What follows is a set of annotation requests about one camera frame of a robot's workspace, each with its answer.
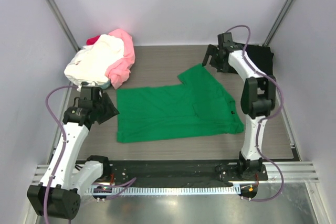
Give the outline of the green t-shirt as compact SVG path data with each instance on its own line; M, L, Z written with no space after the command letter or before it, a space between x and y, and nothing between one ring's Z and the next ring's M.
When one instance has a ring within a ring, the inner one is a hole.
M201 64L179 74L180 84L117 91L119 143L239 134L235 99Z

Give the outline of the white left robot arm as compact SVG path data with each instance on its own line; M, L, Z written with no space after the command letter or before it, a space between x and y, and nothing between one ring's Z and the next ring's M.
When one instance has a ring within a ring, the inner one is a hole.
M112 174L109 159L91 155L76 174L73 173L81 146L93 124L102 124L119 114L109 95L99 86L82 86L62 117L56 120L61 136L38 185L30 185L27 197L36 214L44 218L72 221L81 199L96 181L107 181Z

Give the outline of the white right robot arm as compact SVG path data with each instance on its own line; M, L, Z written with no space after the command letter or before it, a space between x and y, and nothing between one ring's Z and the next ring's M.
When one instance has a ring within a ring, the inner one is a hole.
M260 154L263 134L276 105L275 77L266 75L234 43L230 32L217 36L218 44L208 45L202 65L210 64L219 72L234 68L244 82L240 107L245 114L245 138L239 152L236 166L220 166L222 180L261 180L268 179L266 167Z

